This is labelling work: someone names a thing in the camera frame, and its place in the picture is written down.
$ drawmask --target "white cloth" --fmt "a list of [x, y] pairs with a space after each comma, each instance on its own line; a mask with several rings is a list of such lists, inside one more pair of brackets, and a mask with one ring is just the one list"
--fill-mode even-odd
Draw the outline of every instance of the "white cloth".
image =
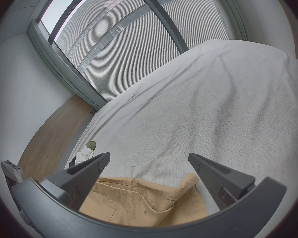
[[83, 161], [87, 161], [92, 158], [94, 155], [94, 151], [92, 149], [87, 148], [84, 146], [83, 149], [76, 154], [75, 165], [80, 164]]
[[[100, 109], [89, 140], [110, 152], [104, 177], [177, 186], [190, 152], [288, 185], [298, 172], [298, 60], [271, 46], [206, 41], [153, 71]], [[210, 214], [218, 208], [200, 181]]]

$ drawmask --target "green object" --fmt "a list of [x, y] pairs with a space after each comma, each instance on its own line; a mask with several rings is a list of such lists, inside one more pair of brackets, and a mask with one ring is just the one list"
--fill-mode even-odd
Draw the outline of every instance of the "green object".
[[95, 141], [89, 141], [87, 143], [86, 147], [94, 151], [95, 148], [96, 148], [96, 142]]

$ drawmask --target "mattress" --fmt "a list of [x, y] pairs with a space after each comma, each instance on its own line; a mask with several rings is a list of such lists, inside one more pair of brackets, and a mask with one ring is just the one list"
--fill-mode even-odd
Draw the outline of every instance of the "mattress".
[[[196, 153], [256, 178], [298, 175], [298, 60], [271, 46], [209, 40], [102, 107], [77, 142], [110, 152], [104, 177], [178, 186]], [[197, 184], [209, 214], [219, 211]]]

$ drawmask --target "wooden headboard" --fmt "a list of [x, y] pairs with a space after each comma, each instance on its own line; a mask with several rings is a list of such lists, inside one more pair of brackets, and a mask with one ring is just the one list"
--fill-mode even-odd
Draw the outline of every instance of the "wooden headboard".
[[56, 110], [35, 133], [18, 166], [24, 177], [41, 181], [55, 172], [71, 139], [93, 108], [74, 95]]

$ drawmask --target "gray plastic device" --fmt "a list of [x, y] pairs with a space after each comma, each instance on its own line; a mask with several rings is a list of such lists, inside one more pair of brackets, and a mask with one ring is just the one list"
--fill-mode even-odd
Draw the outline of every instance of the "gray plastic device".
[[110, 161], [109, 153], [45, 177], [24, 180], [22, 169], [2, 161], [8, 188], [26, 224], [43, 237], [254, 237], [276, 211], [286, 187], [270, 177], [255, 178], [189, 153], [188, 161], [220, 211], [194, 222], [141, 228], [111, 224], [78, 212]]

